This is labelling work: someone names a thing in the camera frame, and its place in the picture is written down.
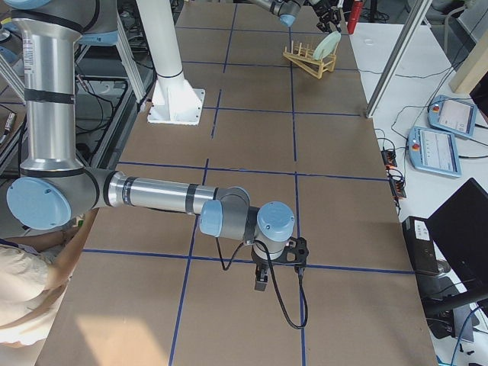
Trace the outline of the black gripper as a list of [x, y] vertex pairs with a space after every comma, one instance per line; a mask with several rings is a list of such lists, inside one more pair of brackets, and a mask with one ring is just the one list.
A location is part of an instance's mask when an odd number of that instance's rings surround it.
[[256, 264], [254, 290], [265, 291], [271, 267], [271, 254], [266, 244], [255, 243], [252, 246], [252, 259]]
[[317, 28], [326, 32], [326, 25], [322, 21], [332, 21], [335, 29], [341, 32], [341, 13], [342, 2], [339, 0], [311, 0], [311, 7], [319, 18]]

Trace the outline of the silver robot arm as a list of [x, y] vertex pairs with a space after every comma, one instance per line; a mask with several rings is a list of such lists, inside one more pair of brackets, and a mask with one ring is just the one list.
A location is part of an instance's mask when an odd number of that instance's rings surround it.
[[[305, 1], [299, 0], [250, 0], [250, 2], [279, 17], [280, 22], [286, 27], [292, 27], [299, 11], [305, 3]], [[316, 26], [320, 31], [323, 33], [332, 33], [331, 25], [333, 25], [339, 33], [342, 32], [340, 23], [342, 20], [341, 9], [343, 7], [343, 1], [316, 0], [308, 1], [308, 3], [319, 19]]]
[[294, 214], [279, 201], [253, 207], [241, 188], [214, 188], [127, 176], [83, 165], [75, 149], [75, 46], [114, 45], [114, 1], [12, 1], [21, 32], [28, 156], [8, 189], [12, 214], [48, 230], [96, 207], [122, 205], [199, 216], [202, 233], [252, 247], [255, 288], [275, 282], [274, 266], [301, 272], [307, 250], [293, 236]]

